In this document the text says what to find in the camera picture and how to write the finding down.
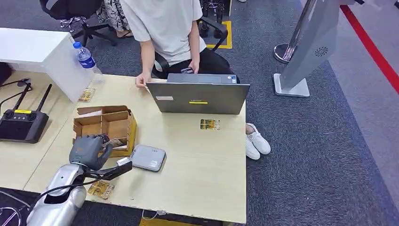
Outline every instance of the floral skirt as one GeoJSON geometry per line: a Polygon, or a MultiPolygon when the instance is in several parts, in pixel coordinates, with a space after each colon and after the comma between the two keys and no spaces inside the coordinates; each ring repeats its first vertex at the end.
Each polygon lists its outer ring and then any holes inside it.
{"type": "Polygon", "coordinates": [[[109,22],[118,31],[130,30],[119,0],[103,0],[97,16],[100,23],[109,22]]]}

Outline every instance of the silver pole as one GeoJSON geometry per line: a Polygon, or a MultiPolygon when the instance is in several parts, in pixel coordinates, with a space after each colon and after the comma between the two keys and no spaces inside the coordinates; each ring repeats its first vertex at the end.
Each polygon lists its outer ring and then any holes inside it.
{"type": "Polygon", "coordinates": [[[299,17],[298,24],[296,25],[294,34],[292,35],[289,44],[282,43],[274,47],[274,57],[285,64],[288,64],[295,52],[296,45],[298,44],[299,37],[305,27],[305,21],[308,18],[314,4],[317,0],[307,0],[306,4],[302,10],[302,14],[299,17]]]}

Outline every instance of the water bottle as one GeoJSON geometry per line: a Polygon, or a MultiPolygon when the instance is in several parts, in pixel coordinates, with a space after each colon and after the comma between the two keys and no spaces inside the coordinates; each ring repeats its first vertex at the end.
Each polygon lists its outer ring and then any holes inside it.
{"type": "Polygon", "coordinates": [[[90,71],[94,83],[102,83],[104,81],[103,73],[96,66],[96,62],[91,56],[90,51],[78,41],[73,44],[73,47],[78,50],[76,57],[80,65],[90,71]]]}

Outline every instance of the foot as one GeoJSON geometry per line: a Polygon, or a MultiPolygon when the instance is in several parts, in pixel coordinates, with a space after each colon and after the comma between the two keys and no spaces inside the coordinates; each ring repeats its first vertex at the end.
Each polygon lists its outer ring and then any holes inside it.
{"type": "Polygon", "coordinates": [[[250,126],[253,129],[253,133],[247,133],[247,137],[252,141],[254,147],[262,154],[269,154],[271,151],[270,144],[258,132],[255,125],[247,123],[247,126],[250,126]]]}
{"type": "Polygon", "coordinates": [[[248,137],[245,138],[245,154],[253,160],[258,160],[261,157],[261,154],[248,137]]]}
{"type": "Polygon", "coordinates": [[[118,37],[118,38],[122,38],[122,37],[131,37],[131,36],[133,36],[133,34],[132,34],[132,32],[131,31],[118,31],[118,30],[115,30],[116,31],[116,36],[118,37]]]}

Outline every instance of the open cardboard box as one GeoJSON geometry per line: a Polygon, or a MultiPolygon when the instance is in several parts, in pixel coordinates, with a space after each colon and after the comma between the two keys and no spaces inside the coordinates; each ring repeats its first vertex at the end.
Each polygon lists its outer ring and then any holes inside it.
{"type": "Polygon", "coordinates": [[[73,131],[76,137],[85,135],[107,134],[112,140],[117,138],[127,148],[114,148],[111,157],[130,156],[135,144],[137,123],[128,107],[98,106],[78,108],[78,114],[83,115],[73,119],[73,131]]]}

